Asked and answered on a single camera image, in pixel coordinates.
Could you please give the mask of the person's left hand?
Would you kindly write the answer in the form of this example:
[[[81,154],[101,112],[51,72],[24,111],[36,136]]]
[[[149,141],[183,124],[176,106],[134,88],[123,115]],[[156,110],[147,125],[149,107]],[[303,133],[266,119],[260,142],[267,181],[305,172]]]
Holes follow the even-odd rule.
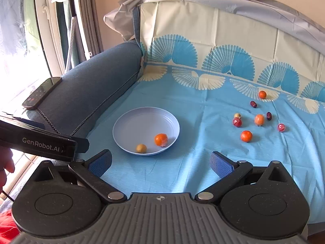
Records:
[[[13,173],[15,170],[14,161],[12,159],[13,153],[9,148],[0,148],[0,186],[1,191],[7,182],[6,171]]]

